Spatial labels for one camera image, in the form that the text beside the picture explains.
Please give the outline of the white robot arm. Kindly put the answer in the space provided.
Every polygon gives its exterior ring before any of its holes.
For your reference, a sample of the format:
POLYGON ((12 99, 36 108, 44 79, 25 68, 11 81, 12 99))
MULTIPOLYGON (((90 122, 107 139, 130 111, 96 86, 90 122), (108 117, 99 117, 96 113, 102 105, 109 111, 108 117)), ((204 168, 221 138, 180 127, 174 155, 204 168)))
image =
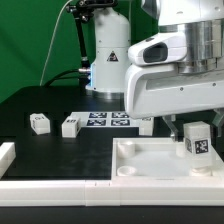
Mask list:
POLYGON ((224 0, 141 0, 158 33, 135 45, 130 23, 110 5, 94 11, 96 58, 87 91, 124 98, 133 118, 214 110, 224 125, 224 0))

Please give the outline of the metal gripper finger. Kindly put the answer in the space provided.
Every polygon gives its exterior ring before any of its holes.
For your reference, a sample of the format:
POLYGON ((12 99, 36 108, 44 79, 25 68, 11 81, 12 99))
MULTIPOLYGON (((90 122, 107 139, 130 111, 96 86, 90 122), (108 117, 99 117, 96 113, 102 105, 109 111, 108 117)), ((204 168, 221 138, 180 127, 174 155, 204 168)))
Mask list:
POLYGON ((175 126, 174 122, 176 121, 175 115, 166 115, 162 117, 163 121, 166 123, 170 129, 170 137, 174 142, 178 141, 178 129, 175 126))
POLYGON ((224 108, 215 109, 214 112, 216 113, 212 123, 216 127, 221 127, 224 124, 224 108))

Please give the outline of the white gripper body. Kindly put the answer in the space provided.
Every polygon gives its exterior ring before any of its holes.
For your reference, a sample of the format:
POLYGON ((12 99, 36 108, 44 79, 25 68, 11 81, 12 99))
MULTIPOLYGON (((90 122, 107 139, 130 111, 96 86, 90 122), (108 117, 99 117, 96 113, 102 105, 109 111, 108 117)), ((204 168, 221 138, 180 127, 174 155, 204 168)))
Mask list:
POLYGON ((180 75, 174 64, 131 65, 125 76, 125 111, 160 117, 224 107, 224 61, 201 74, 180 75))

